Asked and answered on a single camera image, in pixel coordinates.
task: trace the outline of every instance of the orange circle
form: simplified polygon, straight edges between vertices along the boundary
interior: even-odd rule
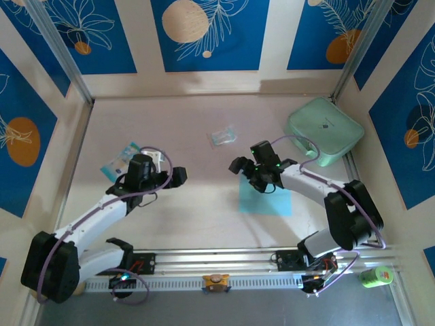
[[[414,129],[408,130],[405,134],[404,141],[408,148],[416,148],[419,144],[419,133]]]
[[[336,37],[326,50],[326,60],[336,65],[345,63],[360,34],[359,29],[352,29],[346,34]]]
[[[26,117],[16,117],[8,125],[9,130],[6,129],[6,133],[9,135],[16,135],[25,137],[27,141],[20,140],[17,137],[13,137],[6,142],[7,152],[10,158],[18,165],[29,167],[34,165],[36,159],[38,159],[39,149],[41,148],[41,139],[39,137],[39,131],[32,120]]]
[[[75,51],[79,52],[84,56],[87,56],[91,52],[89,44],[82,41],[78,41],[76,44],[74,44],[74,48]]]

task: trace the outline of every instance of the green cylinder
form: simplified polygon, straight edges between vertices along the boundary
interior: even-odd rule
[[[393,282],[394,275],[388,267],[380,266],[366,270],[358,277],[365,287],[370,288],[390,284]]]

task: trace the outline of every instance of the white robotic arm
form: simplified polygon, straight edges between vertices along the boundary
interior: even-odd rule
[[[268,141],[252,146],[251,152],[255,163],[240,157],[232,162],[229,169],[235,174],[242,171],[249,183],[259,192],[264,193],[267,185],[272,184],[298,192],[326,210],[329,228],[316,232],[298,243],[305,267],[308,268],[318,258],[337,249],[351,251],[374,234],[370,223],[343,195],[344,192],[351,194],[364,209],[376,229],[382,229],[383,220],[360,181],[343,183],[329,180],[301,168],[301,165],[293,160],[281,161]]]
[[[128,172],[88,212],[53,234],[40,232],[33,238],[21,283],[35,291],[42,285],[41,294],[61,303],[86,279],[110,268],[131,268],[133,246],[127,242],[111,238],[103,248],[86,249],[109,226],[138,207],[144,194],[179,187],[186,179],[185,168],[173,168],[168,176],[156,168],[151,156],[133,156]]]

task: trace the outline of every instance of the white floor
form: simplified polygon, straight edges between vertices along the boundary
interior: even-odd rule
[[[240,213],[239,176],[228,167],[237,156],[250,157],[249,147],[258,141],[282,136],[287,116],[309,100],[244,95],[97,101],[60,224],[73,221],[103,196],[111,183],[100,168],[133,141],[165,150],[174,165],[187,168],[189,179],[178,189],[159,192],[156,203],[135,209],[94,246],[114,236],[137,249],[294,246],[327,226],[323,208],[292,194],[291,216]],[[237,140],[212,148],[207,134],[227,126]],[[287,139],[275,150],[282,160],[305,160]],[[310,168],[347,180],[342,161]]]

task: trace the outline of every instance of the wire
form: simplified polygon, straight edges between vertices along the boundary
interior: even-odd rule
[[[316,293],[313,293],[313,294],[319,295],[320,293],[325,291],[328,287],[330,287],[336,281],[338,281],[348,270],[350,270],[353,265],[355,265],[355,262],[357,261],[357,259],[360,258],[360,252],[358,250],[351,250],[351,251],[348,251],[348,252],[349,253],[355,253],[356,254],[355,258],[353,258],[353,260],[349,263],[349,265],[347,265],[346,268],[344,270],[342,270],[341,273],[339,275],[337,275],[336,278],[331,280],[327,285],[324,285],[324,287],[322,287],[319,291],[317,291]]]
[[[135,269],[136,266],[139,266],[139,267],[137,268],[137,274],[138,274],[138,273],[141,272],[141,269],[142,269],[142,267],[143,267],[143,264],[144,264],[144,262],[143,262],[142,260],[141,260],[141,261],[136,261],[136,262],[135,262],[135,263],[130,267],[129,271],[132,272],[132,271]]]
[[[154,192],[154,193],[151,194],[151,195],[154,195],[154,199],[153,199],[152,201],[147,202],[146,204],[143,204],[143,205],[137,205],[137,206],[140,207],[140,208],[143,208],[143,207],[145,207],[145,206],[148,206],[149,204],[152,204],[153,202],[155,202],[155,201],[158,199],[158,194],[157,194],[156,192]]]
[[[362,243],[362,246],[365,247],[372,247],[372,248],[377,248],[377,249],[385,249],[387,247],[387,244],[384,240],[384,238],[382,237],[382,234],[380,233],[380,231],[378,230],[378,228],[376,227],[376,225],[373,223],[372,219],[370,218],[370,216],[368,216],[367,212],[361,207],[360,203],[357,202],[357,200],[346,190],[344,190],[342,187],[339,187],[338,185],[330,182],[330,180],[326,180],[318,175],[314,175],[313,173],[307,172],[304,169],[304,166],[307,165],[308,163],[312,163],[314,161],[316,161],[319,157],[320,157],[320,148],[319,146],[314,143],[311,139],[308,139],[306,137],[303,136],[298,136],[295,134],[287,134],[285,136],[279,137],[278,139],[276,139],[275,141],[273,141],[271,143],[271,145],[277,143],[278,141],[280,141],[281,139],[286,139],[286,138],[295,138],[295,139],[303,139],[307,142],[309,142],[312,146],[314,146],[314,148],[317,151],[317,155],[315,158],[312,158],[310,160],[307,160],[305,162],[303,162],[300,167],[299,167],[299,171],[314,179],[317,180],[319,182],[322,182],[326,185],[328,185],[329,187],[332,187],[336,190],[338,190],[339,192],[341,192],[343,195],[345,195],[351,202],[353,205],[355,205],[355,208],[357,210],[359,210],[359,212],[361,213],[361,215],[365,218],[365,220],[367,221],[367,223],[369,224],[369,226],[372,228],[373,232],[376,234],[376,239],[377,239],[377,244],[371,244],[371,243]],[[348,271],[348,269],[350,269],[356,262],[356,260],[360,257],[360,252],[359,251],[350,251],[350,252],[354,252],[357,253],[356,257],[353,259],[353,261],[336,277],[334,278],[334,280],[332,280],[330,283],[328,283],[325,287],[323,287],[322,289],[320,289],[317,293],[314,293],[315,295],[319,295],[321,292],[323,292],[324,290],[326,290],[329,286],[331,286],[332,284],[334,284],[338,279],[340,279],[340,277],[342,277],[344,275],[344,273],[346,271]]]
[[[128,274],[131,277],[136,278],[137,280],[141,281],[142,284],[145,286],[145,288],[147,289],[147,294],[146,296],[142,299],[139,300],[137,302],[130,302],[130,301],[125,301],[123,299],[119,299],[118,297],[115,296],[115,289],[118,285],[122,284],[122,282],[119,282],[117,285],[115,285],[113,287],[113,289],[111,290],[111,296],[114,298],[114,302],[117,302],[119,304],[127,304],[129,306],[138,306],[139,304],[144,304],[147,300],[148,297],[150,296],[150,287],[148,286],[148,284],[146,283],[146,281],[138,274],[131,272],[130,270],[125,270],[122,268],[110,268],[108,270],[106,270],[106,272],[118,272],[118,273],[124,273],[124,274]]]
[[[271,262],[273,262],[274,264],[278,264],[277,254],[276,254],[276,253],[273,253],[273,254],[271,255]]]
[[[326,270],[325,270],[325,274],[328,272],[329,270],[329,266],[328,266],[328,261],[326,259],[323,259],[325,266],[326,266]]]
[[[320,276],[319,276],[319,275],[316,275],[316,276],[314,276],[313,278],[309,278],[309,279],[307,279],[307,280],[303,280],[302,283],[308,283],[308,282],[311,282],[311,281],[313,281],[313,280],[319,280],[319,279],[320,279]]]
[[[330,261],[331,264],[332,264],[335,268],[337,268],[337,264],[336,264],[335,261],[333,261],[332,259],[325,258],[324,261]]]
[[[266,195],[273,194],[276,189],[277,189],[277,186],[273,185],[273,190],[271,192],[264,192],[263,194],[266,194]]]
[[[79,221],[77,221],[77,223],[75,223],[70,230],[67,230],[58,240],[57,242],[54,244],[52,250],[50,250],[50,252],[47,255],[47,258],[45,260],[45,262],[43,263],[42,269],[41,269],[41,273],[39,274],[39,279],[38,279],[38,284],[37,284],[37,301],[40,304],[45,304],[48,299],[44,299],[42,297],[42,285],[44,283],[44,278],[46,277],[46,273],[47,273],[47,269],[48,269],[48,265],[50,264],[54,253],[56,252],[56,250],[59,248],[59,246],[62,244],[62,242],[68,237],[70,236],[73,231],[75,229],[77,229],[79,226],[81,226],[84,222],[86,222],[88,219],[90,219],[92,216],[94,216],[96,213],[98,213],[99,211],[103,210],[105,207],[112,205],[115,202],[118,202],[120,200],[123,200],[125,198],[130,198],[130,197],[135,197],[135,196],[145,196],[145,195],[150,195],[153,194],[155,192],[157,192],[158,190],[163,189],[164,187],[167,186],[167,184],[171,181],[172,179],[172,174],[173,174],[173,165],[172,165],[172,161],[171,159],[159,148],[157,147],[153,147],[153,146],[145,146],[142,147],[140,149],[139,152],[142,152],[144,149],[152,149],[153,151],[159,151],[168,161],[169,163],[169,174],[168,174],[168,178],[166,179],[166,181],[160,185],[159,187],[157,187],[156,189],[153,190],[148,190],[146,192],[135,192],[133,194],[126,194],[111,200],[108,200],[107,202],[105,202],[104,204],[102,204],[101,206],[97,206],[94,209],[92,209],[88,214],[86,214],[85,216],[83,216]]]
[[[328,185],[329,187],[332,187],[332,188],[338,190],[338,191],[341,192],[343,195],[345,195],[345,196],[346,196],[346,197],[347,197],[347,198],[352,202],[353,205],[355,205],[355,208],[356,208],[357,210],[359,210],[359,212],[361,213],[361,215],[365,218],[365,220],[367,221],[367,223],[369,224],[369,226],[370,226],[370,227],[372,228],[372,230],[375,232],[375,234],[376,234],[376,238],[377,238],[377,242],[378,242],[378,244],[362,243],[362,244],[361,244],[362,246],[372,247],[372,248],[378,248],[378,249],[385,249],[385,248],[387,247],[387,244],[385,243],[385,240],[384,240],[384,238],[382,237],[382,234],[380,233],[380,231],[378,230],[378,228],[376,227],[376,225],[373,223],[372,219],[368,216],[367,212],[366,212],[366,211],[361,207],[360,203],[357,202],[356,199],[355,199],[354,197],[352,197],[352,195],[351,195],[349,192],[347,192],[346,190],[344,190],[342,187],[340,187],[340,186],[338,186],[338,185],[336,185],[336,184],[330,182],[330,180],[324,179],[324,178],[322,178],[322,177],[320,177],[320,176],[318,176],[318,175],[314,175],[313,173],[307,172],[307,171],[304,169],[304,166],[305,166],[305,165],[307,165],[308,163],[312,163],[312,162],[316,161],[316,160],[320,157],[320,148],[319,148],[319,146],[318,146],[316,143],[314,143],[312,140],[310,140],[310,139],[308,139],[308,138],[306,138],[306,137],[303,137],[303,136],[295,135],[295,134],[287,134],[287,135],[285,135],[285,136],[279,137],[278,139],[276,139],[275,141],[273,141],[273,142],[271,143],[271,145],[273,145],[273,144],[275,144],[276,142],[280,141],[281,139],[285,139],[285,138],[304,139],[304,140],[308,141],[310,144],[312,144],[312,146],[314,146],[314,148],[315,148],[316,151],[317,151],[317,155],[316,155],[316,157],[313,158],[313,159],[310,159],[310,160],[307,160],[307,161],[303,162],[303,163],[300,165],[300,167],[299,167],[299,171],[300,171],[302,174],[304,174],[304,175],[306,175],[306,176],[308,176],[308,177],[310,177],[310,178],[312,178],[312,179],[314,179],[314,180],[317,180],[317,181],[319,181],[319,182],[322,182],[322,183]]]

